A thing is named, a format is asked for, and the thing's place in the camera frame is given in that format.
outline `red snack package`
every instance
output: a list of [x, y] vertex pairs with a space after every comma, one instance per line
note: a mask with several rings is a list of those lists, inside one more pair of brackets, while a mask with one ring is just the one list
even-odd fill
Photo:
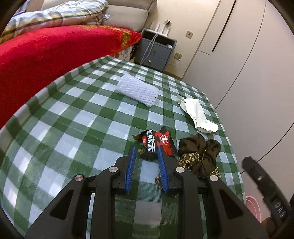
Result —
[[140, 150], [141, 155], [155, 158], [157, 148], [162, 145], [167, 156], [178, 157], [177, 149], [171, 139], [169, 127], [161, 127], [159, 132], [145, 130], [139, 135], [133, 135], [133, 138], [142, 142], [144, 148]]

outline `cable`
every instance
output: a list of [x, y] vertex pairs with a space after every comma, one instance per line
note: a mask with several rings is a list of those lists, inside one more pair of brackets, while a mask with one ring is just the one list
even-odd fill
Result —
[[151, 42], [149, 42], [149, 45], [148, 45], [148, 47], [146, 48], [146, 51], [144, 52], [144, 55], [143, 55], [143, 57], [142, 57], [142, 60], [140, 61], [140, 65], [142, 65], [143, 62], [144, 62], [144, 61], [150, 56], [150, 53], [151, 53], [152, 47], [153, 47], [153, 45], [154, 45], [154, 43], [155, 43], [155, 39], [157, 38], [158, 35], [159, 35], [159, 34], [156, 33], [156, 34], [154, 35], [154, 37], [152, 38], [152, 40], [151, 40], [151, 42], [152, 42], [152, 46], [150, 47], [150, 50], [149, 50], [148, 55], [147, 55], [147, 56], [145, 57], [145, 59], [144, 59], [144, 56], [145, 56], [146, 52], [148, 51], [148, 48], [149, 48], [149, 46], [150, 46], [150, 44], [151, 44]]
[[[166, 23], [164, 24], [163, 28], [162, 28], [159, 32], [161, 32], [161, 31], [165, 28], [165, 26], [166, 26]], [[155, 43], [155, 39], [157, 38], [158, 35], [159, 35], [159, 33], [156, 33], [156, 34], [153, 36], [151, 42], [149, 42], [148, 47], [146, 48], [146, 50], [145, 50], [145, 52], [144, 52], [144, 54], [143, 54], [143, 57], [142, 57], [142, 59], [141, 59], [141, 61], [140, 61], [140, 66], [141, 66], [141, 65], [143, 64], [143, 62], [144, 62], [144, 61], [150, 56], [150, 53], [151, 53], [152, 47], [153, 47], [153, 45], [154, 45], [154, 43]], [[145, 56], [146, 52], [148, 51], [148, 48], [149, 48], [149, 46], [150, 46], [151, 43], [152, 43], [152, 46], [151, 46], [151, 48], [150, 48], [150, 50], [149, 50], [149, 53], [148, 53], [148, 55], [144, 58], [144, 56]]]
[[181, 60], [181, 59], [180, 59], [180, 56], [178, 56], [178, 58], [179, 58], [179, 62], [177, 62], [176, 64], [168, 64], [168, 66], [169, 66], [169, 65], [175, 66], [175, 65], [179, 64], [179, 63], [180, 63], [180, 60]]

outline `red blanket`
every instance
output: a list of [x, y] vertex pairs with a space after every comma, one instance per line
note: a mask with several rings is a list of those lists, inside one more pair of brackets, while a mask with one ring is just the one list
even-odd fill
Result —
[[39, 90], [75, 67], [137, 43], [140, 33], [107, 26], [60, 26], [0, 45], [0, 128]]

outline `white wall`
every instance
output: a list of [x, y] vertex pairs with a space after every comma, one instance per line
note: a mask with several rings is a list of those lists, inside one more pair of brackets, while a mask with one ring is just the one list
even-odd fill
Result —
[[[169, 64], [176, 64], [173, 57], [176, 52], [182, 54], [179, 64], [169, 65], [168, 72], [182, 78], [188, 68], [220, 0], [158, 0], [157, 11], [153, 19], [163, 23], [171, 21], [169, 37], [177, 39], [177, 46]], [[186, 32], [193, 34], [191, 39]]]

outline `table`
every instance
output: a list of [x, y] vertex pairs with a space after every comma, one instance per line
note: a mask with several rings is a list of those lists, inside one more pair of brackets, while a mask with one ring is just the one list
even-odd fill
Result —
[[[115, 91], [116, 78], [124, 73], [158, 87], [155, 105], [148, 108]], [[181, 138], [200, 133], [177, 103], [178, 93], [199, 99], [207, 119], [219, 125], [216, 133], [201, 134], [220, 142], [217, 166], [222, 180], [244, 201], [230, 141], [205, 94], [160, 72], [106, 56], [56, 79], [1, 129], [0, 202], [17, 230], [24, 235], [76, 174], [99, 174], [130, 146], [140, 148], [132, 135], [167, 125], [178, 145]], [[130, 193], [116, 197], [118, 238], [176, 237], [178, 199], [162, 194], [154, 182], [157, 175], [157, 162], [143, 160], [137, 152]]]

